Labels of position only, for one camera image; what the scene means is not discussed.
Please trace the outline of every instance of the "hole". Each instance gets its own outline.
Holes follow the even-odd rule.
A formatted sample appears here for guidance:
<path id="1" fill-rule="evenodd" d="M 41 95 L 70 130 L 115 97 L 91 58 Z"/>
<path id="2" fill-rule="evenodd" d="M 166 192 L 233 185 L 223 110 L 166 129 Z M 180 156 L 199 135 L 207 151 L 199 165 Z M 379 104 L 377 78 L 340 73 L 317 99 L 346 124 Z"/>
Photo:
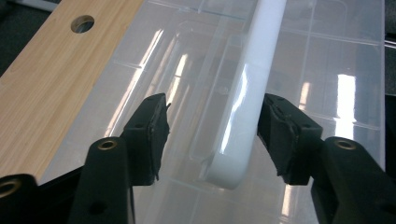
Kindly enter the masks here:
<path id="1" fill-rule="evenodd" d="M 0 183 L 0 198 L 4 198 L 15 191 L 21 186 L 19 179 L 11 179 L 6 182 Z"/>
<path id="2" fill-rule="evenodd" d="M 85 33 L 89 30 L 91 30 L 91 28 L 93 27 L 93 25 L 95 24 L 95 21 L 93 19 L 92 16 L 80 16 L 75 18 L 72 21 L 72 31 L 76 34 L 82 34 Z"/>
<path id="3" fill-rule="evenodd" d="M 345 141 L 345 140 L 336 140 L 334 142 L 338 147 L 343 148 L 343 149 L 348 149 L 348 150 L 352 150 L 355 149 L 356 146 L 355 144 Z"/>
<path id="4" fill-rule="evenodd" d="M 380 203 L 379 209 L 381 209 L 381 211 L 384 211 L 386 213 L 396 216 L 396 206 L 394 204 Z"/>
<path id="5" fill-rule="evenodd" d="M 90 213 L 92 215 L 100 215 L 105 212 L 107 205 L 104 202 L 94 202 L 90 206 Z"/>
<path id="6" fill-rule="evenodd" d="M 105 142 L 101 143 L 98 146 L 98 148 L 101 149 L 101 150 L 109 150 L 109 149 L 114 148 L 116 145 L 117 145 L 117 142 L 112 141 L 112 140 L 108 140 L 108 141 L 105 141 Z"/>

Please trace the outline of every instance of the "wooden board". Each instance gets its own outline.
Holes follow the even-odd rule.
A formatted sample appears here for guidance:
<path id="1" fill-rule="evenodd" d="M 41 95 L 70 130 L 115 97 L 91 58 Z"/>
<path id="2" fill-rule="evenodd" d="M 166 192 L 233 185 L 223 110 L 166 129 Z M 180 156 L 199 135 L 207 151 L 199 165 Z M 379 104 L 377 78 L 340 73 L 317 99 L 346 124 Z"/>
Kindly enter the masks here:
<path id="1" fill-rule="evenodd" d="M 143 0 L 63 0 L 0 78 L 0 177 L 40 178 Z M 82 15 L 86 33 L 71 30 Z"/>

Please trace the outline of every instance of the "clear plastic container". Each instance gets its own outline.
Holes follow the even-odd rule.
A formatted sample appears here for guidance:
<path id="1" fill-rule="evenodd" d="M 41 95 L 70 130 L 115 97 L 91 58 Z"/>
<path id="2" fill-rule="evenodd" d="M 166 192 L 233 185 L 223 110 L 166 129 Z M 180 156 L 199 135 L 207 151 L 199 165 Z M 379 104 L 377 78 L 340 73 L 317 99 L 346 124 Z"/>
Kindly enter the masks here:
<path id="1" fill-rule="evenodd" d="M 321 125 L 323 139 L 354 139 L 382 167 L 383 5 L 289 0 L 266 87 Z M 318 223 L 310 187 L 286 186 L 257 137 L 236 189 L 200 177 L 256 6 L 254 0 L 146 1 L 41 182 L 82 165 L 92 142 L 120 135 L 145 97 L 165 92 L 171 134 L 160 181 L 134 188 L 137 223 Z"/>

